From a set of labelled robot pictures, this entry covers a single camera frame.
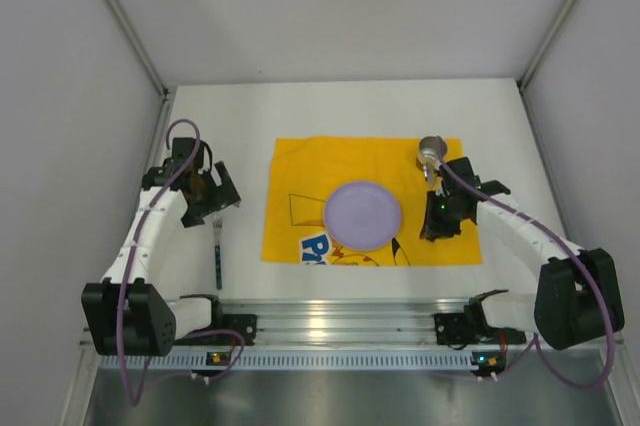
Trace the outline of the spoon with green handle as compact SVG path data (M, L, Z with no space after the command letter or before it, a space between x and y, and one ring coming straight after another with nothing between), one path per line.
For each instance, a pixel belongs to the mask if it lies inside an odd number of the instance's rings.
M423 172L424 172L424 176L427 184L431 188L435 188L440 179L440 172L437 164L425 163L423 165Z

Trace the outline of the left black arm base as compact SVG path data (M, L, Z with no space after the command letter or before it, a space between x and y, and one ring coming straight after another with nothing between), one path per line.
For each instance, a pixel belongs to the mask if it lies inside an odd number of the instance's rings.
M232 330L239 333L245 341L246 346L253 346L257 333L258 317L254 314L224 314L221 319L216 319L205 331L210 330ZM216 346L238 346L239 340L228 334L217 334L200 337L198 341L202 344Z

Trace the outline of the fork with green handle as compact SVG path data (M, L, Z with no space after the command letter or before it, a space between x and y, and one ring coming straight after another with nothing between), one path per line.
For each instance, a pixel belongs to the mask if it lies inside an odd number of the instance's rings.
M216 287L218 290L222 290L223 289L222 261L221 261L222 218L220 217L219 214L213 215L212 224L213 224L213 230L214 230Z

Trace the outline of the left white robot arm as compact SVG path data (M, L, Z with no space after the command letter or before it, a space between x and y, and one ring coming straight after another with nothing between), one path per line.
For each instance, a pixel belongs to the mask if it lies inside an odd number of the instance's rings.
M214 217L241 198L223 162L193 137L143 176L138 210L116 259L81 304L103 356L165 356L175 342L222 327Z

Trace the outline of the small metal cup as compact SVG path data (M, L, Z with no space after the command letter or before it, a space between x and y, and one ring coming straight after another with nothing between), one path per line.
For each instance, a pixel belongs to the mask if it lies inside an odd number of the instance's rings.
M421 168L438 170L448 147L440 136L426 136L418 143L416 162Z

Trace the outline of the purple plastic plate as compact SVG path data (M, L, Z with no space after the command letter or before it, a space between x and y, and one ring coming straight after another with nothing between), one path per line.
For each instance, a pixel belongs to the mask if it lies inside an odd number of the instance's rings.
M358 252L380 249L402 225L402 211L394 194L372 181L351 181L327 198L323 221L331 238Z

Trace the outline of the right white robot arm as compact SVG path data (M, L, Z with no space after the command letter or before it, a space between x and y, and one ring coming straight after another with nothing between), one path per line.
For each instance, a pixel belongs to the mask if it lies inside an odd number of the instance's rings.
M525 213L501 182L481 181L466 157L419 163L432 188L422 238L453 239L470 221L506 246L536 281L532 293L502 288L470 298L465 313L480 333L528 332L565 350L624 328L615 263L608 252L587 250L551 231Z

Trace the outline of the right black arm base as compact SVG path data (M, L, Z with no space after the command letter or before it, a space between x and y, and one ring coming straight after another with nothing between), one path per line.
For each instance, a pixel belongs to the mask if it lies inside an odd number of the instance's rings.
M455 350L472 345L498 345L499 335L484 327L465 313L436 313L433 315L436 342Z

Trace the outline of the yellow pikachu cloth placemat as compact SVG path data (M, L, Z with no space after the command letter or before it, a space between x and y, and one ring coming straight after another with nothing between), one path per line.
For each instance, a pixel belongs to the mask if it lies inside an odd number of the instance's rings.
M265 262L335 266L468 266L482 263L476 226L460 235L421 239L429 191L417 160L416 138L279 138L270 168L262 255ZM402 224L394 239L372 251L356 251L326 230L324 203L338 187L375 182L398 200Z

